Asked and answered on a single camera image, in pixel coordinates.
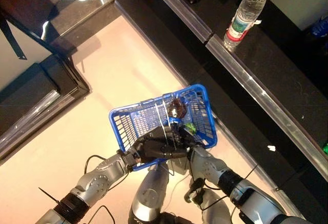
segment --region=blue plastic basket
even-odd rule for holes
[[[109,120],[120,149],[126,151],[140,136],[161,126],[161,123],[167,125],[166,107],[177,97],[181,98],[187,105],[187,113],[181,122],[195,125],[197,131],[194,137],[202,142],[205,148],[215,146],[217,136],[207,91],[204,86],[197,84],[164,94],[162,97],[112,110],[109,113]],[[147,164],[140,164],[135,166],[133,170],[137,171],[164,160],[156,159]]]

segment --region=plastic bottle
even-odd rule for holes
[[[264,8],[267,0],[242,0],[235,16],[232,18],[229,29],[223,39],[224,46],[233,51],[244,38],[248,30],[259,22],[257,17]]]

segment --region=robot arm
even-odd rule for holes
[[[140,162],[137,151],[131,147],[127,152],[108,158],[93,171],[83,175],[77,185],[53,210],[49,210],[36,224],[76,224],[86,212],[108,192],[110,186],[131,171]]]
[[[301,218],[286,216],[275,199],[233,172],[224,161],[213,157],[203,147],[193,148],[190,165],[194,179],[207,179],[217,185],[240,210],[239,216],[246,224],[309,224]]]

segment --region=black cable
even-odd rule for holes
[[[92,157],[98,157],[99,159],[104,160],[104,161],[106,160],[106,158],[103,158],[102,156],[98,156],[98,155],[89,156],[89,158],[87,159],[86,164],[84,166],[84,174],[87,173],[87,167],[88,167],[89,161]]]
[[[111,218],[112,218],[112,220],[113,220],[113,223],[115,224],[114,216],[111,214],[111,212],[109,211],[109,209],[107,209],[107,207],[106,207],[105,205],[100,206],[100,207],[96,210],[96,212],[94,212],[94,214],[93,214],[93,216],[91,217],[91,219],[90,219],[90,221],[88,222],[88,224],[90,224],[90,222],[92,221],[92,219],[95,217],[95,215],[98,213],[98,211],[99,211],[102,207],[104,207],[104,208],[107,210],[108,214],[111,216]]]
[[[129,172],[126,174],[126,176],[119,183],[117,183],[116,185],[114,185],[113,187],[108,189],[108,191],[112,190],[114,187],[117,187],[120,183],[122,183],[123,180],[125,180],[128,177],[128,175],[129,175]]]
[[[235,206],[234,209],[233,209],[232,212],[231,212],[231,216],[230,216],[230,222],[231,222],[231,224],[233,224],[233,223],[232,223],[232,215],[234,214],[236,208],[237,208],[237,207]]]
[[[207,188],[209,188],[209,189],[211,189],[211,190],[216,190],[216,191],[221,190],[220,188],[210,187],[209,185],[206,184],[206,181],[205,181],[205,180],[204,180],[204,185],[205,185]]]
[[[223,196],[222,198],[219,198],[219,199],[216,200],[214,203],[208,205],[205,209],[202,209],[201,206],[199,206],[199,207],[200,207],[200,209],[201,209],[202,211],[207,210],[208,208],[212,207],[214,204],[216,204],[217,202],[221,201],[222,199],[224,199],[224,198],[226,198],[226,197],[227,197],[227,195],[226,195],[226,196]]]
[[[258,166],[258,164],[254,166],[254,168],[248,173],[248,175],[246,175],[245,179],[248,178],[248,176],[256,169],[257,166]]]

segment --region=metal strip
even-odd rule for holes
[[[163,0],[186,26],[205,43],[213,34],[212,30],[191,10],[183,0]]]
[[[206,44],[206,48],[232,74],[241,86],[265,110],[275,123],[293,141],[299,150],[328,181],[328,161],[321,148],[289,111],[270,93],[261,81],[222,44],[222,40],[214,35]]]
[[[33,120],[38,117],[45,109],[47,109],[56,99],[60,97],[60,94],[52,90],[43,99],[41,99],[32,109],[30,109],[24,116],[22,116],[14,125],[12,125],[2,136],[0,136],[0,155],[6,148],[11,146],[12,138],[24,133],[26,126],[31,124]]]

